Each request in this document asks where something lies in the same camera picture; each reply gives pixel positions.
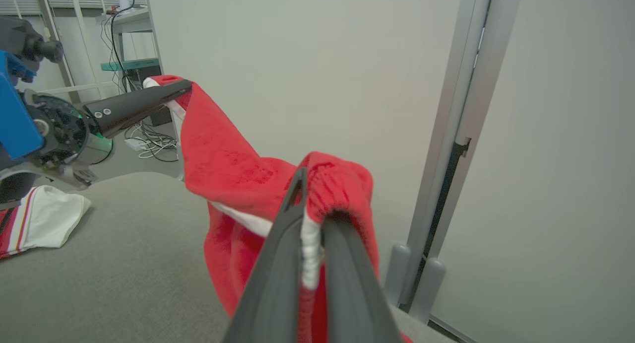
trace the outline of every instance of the power strip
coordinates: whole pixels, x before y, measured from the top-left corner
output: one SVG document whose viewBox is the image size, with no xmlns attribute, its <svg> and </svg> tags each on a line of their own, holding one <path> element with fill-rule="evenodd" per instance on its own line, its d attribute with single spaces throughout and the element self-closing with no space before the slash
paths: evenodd
<svg viewBox="0 0 635 343">
<path fill-rule="evenodd" d="M 134 151 L 147 151 L 149 148 L 145 141 L 138 138 L 126 138 L 125 142 Z"/>
</svg>

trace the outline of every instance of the striped fabric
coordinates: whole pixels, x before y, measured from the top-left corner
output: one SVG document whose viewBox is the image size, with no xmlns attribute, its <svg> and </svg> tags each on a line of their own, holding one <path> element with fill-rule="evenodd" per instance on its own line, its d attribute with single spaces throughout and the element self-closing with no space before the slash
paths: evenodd
<svg viewBox="0 0 635 343">
<path fill-rule="evenodd" d="M 90 201 L 49 185 L 32 188 L 18 207 L 0 211 L 0 259 L 36 247 L 59 248 Z"/>
</svg>

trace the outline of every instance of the gray tabletop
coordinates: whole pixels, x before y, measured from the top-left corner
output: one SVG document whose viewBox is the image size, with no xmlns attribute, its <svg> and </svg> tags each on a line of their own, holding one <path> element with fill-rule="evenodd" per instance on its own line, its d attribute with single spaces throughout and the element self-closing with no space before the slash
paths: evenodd
<svg viewBox="0 0 635 343">
<path fill-rule="evenodd" d="M 120 176 L 81 194 L 92 208 L 62 248 L 0 260 L 2 341 L 220 341 L 229 318 L 203 257 L 205 200 L 158 173 Z M 451 342 L 393 313 L 415 342 Z"/>
</svg>

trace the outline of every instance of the red towel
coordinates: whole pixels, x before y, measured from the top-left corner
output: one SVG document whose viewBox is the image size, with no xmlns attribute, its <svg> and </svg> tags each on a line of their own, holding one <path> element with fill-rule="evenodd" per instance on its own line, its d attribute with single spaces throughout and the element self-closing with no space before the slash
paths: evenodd
<svg viewBox="0 0 635 343">
<path fill-rule="evenodd" d="M 158 85 L 181 80 L 152 79 Z M 232 316 L 297 168 L 284 160 L 260 157 L 196 83 L 176 102 L 187 113 L 181 132 L 186 187 L 208 200 L 205 259 L 220 301 Z M 325 343 L 326 284 L 320 268 L 319 224 L 333 210 L 348 212 L 379 275 L 370 209 L 373 181 L 363 166 L 324 153 L 309 153 L 299 167 L 308 169 L 299 342 Z M 406 336 L 404 341 L 411 342 Z"/>
</svg>

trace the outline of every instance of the metal door frame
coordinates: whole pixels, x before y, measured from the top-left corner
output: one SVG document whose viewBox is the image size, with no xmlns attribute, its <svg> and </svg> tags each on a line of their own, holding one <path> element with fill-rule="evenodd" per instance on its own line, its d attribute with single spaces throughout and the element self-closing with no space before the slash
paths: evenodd
<svg viewBox="0 0 635 343">
<path fill-rule="evenodd" d="M 468 342 L 430 313 L 445 273 L 436 257 L 476 150 L 518 4 L 519 0 L 461 0 L 407 246 L 395 245 L 385 285 L 391 304 L 421 321 L 433 320 Z M 434 264 L 424 271 L 426 261 Z M 401 287 L 398 294 L 396 286 Z"/>
</svg>

